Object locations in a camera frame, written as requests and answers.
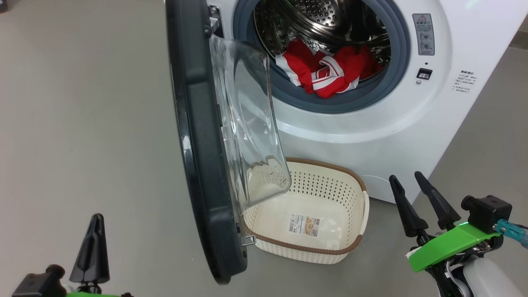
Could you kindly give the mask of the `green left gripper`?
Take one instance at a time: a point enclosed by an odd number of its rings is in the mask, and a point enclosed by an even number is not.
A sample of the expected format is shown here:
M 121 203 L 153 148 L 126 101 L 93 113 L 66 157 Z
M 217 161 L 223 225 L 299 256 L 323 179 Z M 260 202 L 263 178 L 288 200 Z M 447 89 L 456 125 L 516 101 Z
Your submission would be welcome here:
M 102 214 L 91 217 L 69 280 L 74 283 L 105 283 L 110 279 L 107 239 Z M 66 297 L 132 297 L 130 292 L 122 295 L 105 295 L 79 291 L 66 285 Z

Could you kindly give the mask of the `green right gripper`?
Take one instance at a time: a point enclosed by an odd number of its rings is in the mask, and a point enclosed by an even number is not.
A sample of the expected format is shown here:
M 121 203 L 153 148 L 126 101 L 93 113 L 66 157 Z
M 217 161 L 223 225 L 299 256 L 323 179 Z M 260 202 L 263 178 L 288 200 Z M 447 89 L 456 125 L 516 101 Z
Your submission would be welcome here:
M 421 192 L 428 197 L 437 215 L 439 228 L 447 232 L 405 255 L 413 271 L 420 272 L 485 240 L 500 236 L 497 232 L 486 234 L 468 222 L 455 227 L 455 223 L 461 219 L 458 212 L 420 171 L 415 172 L 415 180 Z M 405 235 L 409 238 L 421 238 L 425 235 L 428 224 L 417 215 L 395 175 L 389 177 L 389 183 Z

